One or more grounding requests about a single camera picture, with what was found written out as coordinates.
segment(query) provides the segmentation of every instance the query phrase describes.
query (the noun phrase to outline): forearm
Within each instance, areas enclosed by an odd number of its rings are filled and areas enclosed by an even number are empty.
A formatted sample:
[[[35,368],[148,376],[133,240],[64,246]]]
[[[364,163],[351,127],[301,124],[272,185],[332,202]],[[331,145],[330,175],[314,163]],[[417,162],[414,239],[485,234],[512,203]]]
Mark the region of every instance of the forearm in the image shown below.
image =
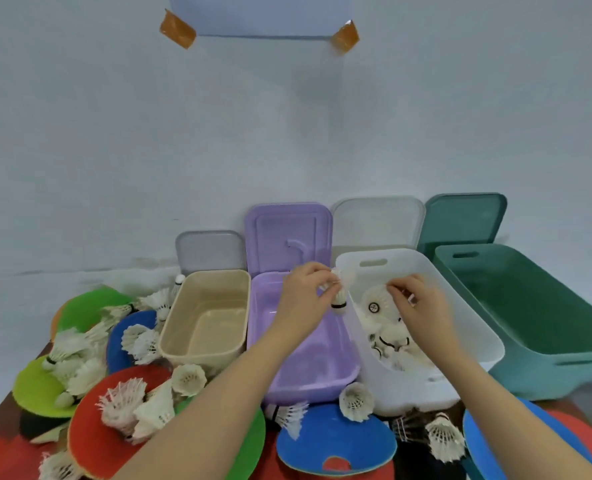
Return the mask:
[[[115,480],[222,480],[293,345],[270,329],[156,434]]]
[[[592,465],[468,355],[437,364],[510,480],[592,480]]]

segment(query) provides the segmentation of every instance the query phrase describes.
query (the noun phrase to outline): white wall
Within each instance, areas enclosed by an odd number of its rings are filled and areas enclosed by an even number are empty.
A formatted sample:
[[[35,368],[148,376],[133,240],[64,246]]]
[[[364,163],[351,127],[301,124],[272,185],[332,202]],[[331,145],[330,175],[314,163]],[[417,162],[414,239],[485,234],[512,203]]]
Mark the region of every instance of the white wall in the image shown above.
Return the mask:
[[[359,0],[342,59],[184,51],[166,6],[0,0],[0,399],[84,271],[172,266],[260,202],[499,191],[500,235],[592,303],[592,0]]]

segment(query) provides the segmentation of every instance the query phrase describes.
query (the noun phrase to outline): finger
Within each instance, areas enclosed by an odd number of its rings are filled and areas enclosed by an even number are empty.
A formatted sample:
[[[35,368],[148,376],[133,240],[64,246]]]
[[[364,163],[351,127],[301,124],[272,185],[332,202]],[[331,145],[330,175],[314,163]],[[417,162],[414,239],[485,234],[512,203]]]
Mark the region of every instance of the finger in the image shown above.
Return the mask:
[[[303,264],[302,266],[298,266],[298,268],[294,269],[294,272],[298,272],[299,274],[304,274],[307,276],[308,274],[316,273],[317,271],[331,271],[328,266],[321,264],[316,261],[310,261],[308,263]]]
[[[394,304],[396,304],[396,308],[400,312],[400,316],[403,318],[405,324],[407,324],[407,320],[413,320],[416,316],[416,311],[405,295],[403,295],[402,291],[392,285],[387,285],[387,291],[394,298]]]
[[[338,283],[340,278],[332,273],[331,271],[316,271],[313,274],[310,274],[307,279],[318,288],[325,283]]]
[[[320,295],[319,300],[323,302],[325,304],[325,308],[327,308],[332,305],[332,301],[342,289],[343,286],[340,283],[333,284],[327,288],[322,295]]]
[[[424,299],[429,296],[429,290],[424,282],[413,275],[406,276],[405,278],[394,278],[388,281],[387,284],[388,286],[396,286],[399,290],[406,289],[411,291],[416,299]]]

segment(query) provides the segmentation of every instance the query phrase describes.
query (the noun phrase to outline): left hand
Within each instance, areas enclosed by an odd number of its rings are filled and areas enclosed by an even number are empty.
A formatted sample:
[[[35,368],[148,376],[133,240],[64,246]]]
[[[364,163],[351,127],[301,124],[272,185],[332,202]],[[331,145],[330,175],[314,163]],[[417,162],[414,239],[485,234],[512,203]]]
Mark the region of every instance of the left hand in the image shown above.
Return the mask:
[[[318,296],[318,287],[324,283],[334,284]],[[341,288],[338,276],[324,264],[309,262],[298,266],[283,281],[283,293],[270,330],[289,339],[296,348],[316,330]]]

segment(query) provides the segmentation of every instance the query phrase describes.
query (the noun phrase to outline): green plastic box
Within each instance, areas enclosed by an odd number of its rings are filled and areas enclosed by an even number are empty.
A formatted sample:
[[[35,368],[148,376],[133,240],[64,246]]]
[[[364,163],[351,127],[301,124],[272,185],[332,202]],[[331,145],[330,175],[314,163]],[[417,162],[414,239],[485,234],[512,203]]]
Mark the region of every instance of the green plastic box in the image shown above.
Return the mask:
[[[505,345],[491,374],[530,401],[559,399],[592,379],[592,306],[501,244],[436,248],[434,265]]]

